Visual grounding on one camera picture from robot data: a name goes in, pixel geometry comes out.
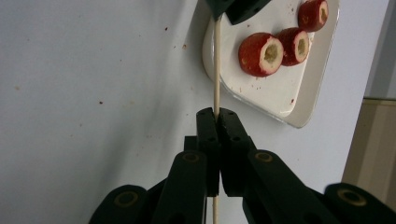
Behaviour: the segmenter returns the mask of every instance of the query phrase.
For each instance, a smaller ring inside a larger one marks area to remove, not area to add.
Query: white tray
[[[339,0],[328,0],[329,18],[325,26],[310,33],[310,51],[307,59],[298,65],[281,66],[269,77],[252,77],[245,74],[238,62],[241,42],[254,33],[276,34],[282,29],[296,27],[298,6],[301,0],[271,1],[258,14],[232,26],[226,16],[220,22],[220,82],[236,99],[275,119],[296,128],[309,121],[318,98],[333,33],[338,21]],[[214,22],[210,21],[203,45],[206,73],[213,79]]]

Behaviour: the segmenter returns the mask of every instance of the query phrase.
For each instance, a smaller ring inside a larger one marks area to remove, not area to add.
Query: red apple
[[[282,42],[285,53],[282,65],[292,66],[302,63],[309,51],[308,33],[299,27],[282,30],[276,37]]]
[[[307,32],[320,30],[329,17],[326,0],[308,0],[298,9],[298,26]]]
[[[280,67],[283,58],[282,43],[271,34],[248,36],[238,50],[242,70],[254,77],[268,77]]]

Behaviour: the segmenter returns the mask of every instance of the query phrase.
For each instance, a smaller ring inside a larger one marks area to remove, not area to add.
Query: white table
[[[222,92],[257,147],[312,189],[341,180],[387,4],[341,2],[302,129]],[[195,113],[212,106],[209,16],[197,0],[1,1],[0,223],[87,223],[112,189],[165,178]],[[222,194],[219,211],[220,223],[246,223],[240,199]]]

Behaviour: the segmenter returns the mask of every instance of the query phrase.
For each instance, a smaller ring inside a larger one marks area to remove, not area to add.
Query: black object
[[[214,19],[226,13],[232,25],[256,15],[271,0],[206,0]]]
[[[169,176],[149,190],[111,191],[90,224],[205,223],[206,197],[219,194],[219,171],[230,197],[243,197],[249,223],[396,223],[396,214],[373,195],[348,184],[324,194],[306,187],[273,152],[258,150],[238,116],[221,108],[196,115],[197,135],[186,136]]]

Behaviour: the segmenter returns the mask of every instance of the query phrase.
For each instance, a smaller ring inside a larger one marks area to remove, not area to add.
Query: red fruit skin
[[[238,59],[242,70],[254,77],[268,77],[272,73],[260,68],[260,54],[268,39],[273,37],[267,33],[257,33],[248,36],[239,46]]]
[[[283,53],[282,65],[293,66],[299,63],[294,53],[295,48],[298,48],[298,46],[295,46],[294,44],[294,38],[297,36],[297,34],[303,31],[304,29],[300,27],[291,27],[282,30],[280,33],[276,35],[276,38],[278,38],[283,45],[284,53]]]
[[[329,15],[326,15],[323,23],[319,22],[319,8],[322,2],[327,4],[326,0],[308,0],[300,5],[297,16],[299,27],[307,32],[316,32],[324,26]]]

